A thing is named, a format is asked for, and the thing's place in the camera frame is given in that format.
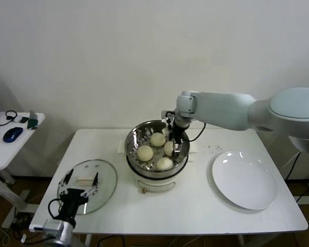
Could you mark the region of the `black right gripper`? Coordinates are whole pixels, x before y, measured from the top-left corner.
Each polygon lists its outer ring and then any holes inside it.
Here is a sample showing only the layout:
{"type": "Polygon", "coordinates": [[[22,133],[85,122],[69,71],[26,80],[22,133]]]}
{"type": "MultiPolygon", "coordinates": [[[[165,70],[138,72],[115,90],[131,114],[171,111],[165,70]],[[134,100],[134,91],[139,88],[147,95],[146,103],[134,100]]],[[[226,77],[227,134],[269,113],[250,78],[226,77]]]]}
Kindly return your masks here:
{"type": "Polygon", "coordinates": [[[173,142],[172,158],[177,158],[181,153],[183,133],[184,129],[177,125],[173,125],[170,129],[169,140],[173,142]]]}

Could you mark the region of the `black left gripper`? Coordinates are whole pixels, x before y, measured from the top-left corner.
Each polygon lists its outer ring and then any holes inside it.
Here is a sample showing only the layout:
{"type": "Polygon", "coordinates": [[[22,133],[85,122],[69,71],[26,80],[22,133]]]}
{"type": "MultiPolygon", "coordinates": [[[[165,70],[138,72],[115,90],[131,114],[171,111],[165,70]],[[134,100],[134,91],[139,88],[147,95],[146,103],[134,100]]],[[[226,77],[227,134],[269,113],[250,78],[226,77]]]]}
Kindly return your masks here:
{"type": "Polygon", "coordinates": [[[72,177],[74,169],[71,169],[61,179],[58,184],[58,196],[62,202],[62,207],[58,214],[58,219],[62,221],[74,220],[78,208],[81,205],[88,203],[88,197],[98,189],[98,172],[96,173],[92,186],[88,190],[82,189],[68,189],[68,183],[72,177]]]}

